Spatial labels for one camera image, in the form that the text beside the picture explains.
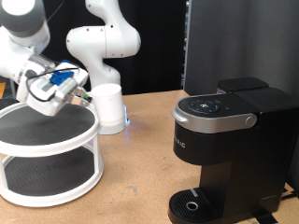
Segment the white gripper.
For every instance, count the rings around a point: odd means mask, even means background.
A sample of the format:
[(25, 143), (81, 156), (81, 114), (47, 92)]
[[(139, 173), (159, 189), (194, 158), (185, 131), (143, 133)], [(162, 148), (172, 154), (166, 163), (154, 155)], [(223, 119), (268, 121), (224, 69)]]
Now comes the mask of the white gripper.
[(27, 78), (26, 104), (46, 116), (55, 116), (67, 103), (88, 106), (93, 98), (83, 88), (87, 79), (85, 70), (62, 62), (49, 71)]

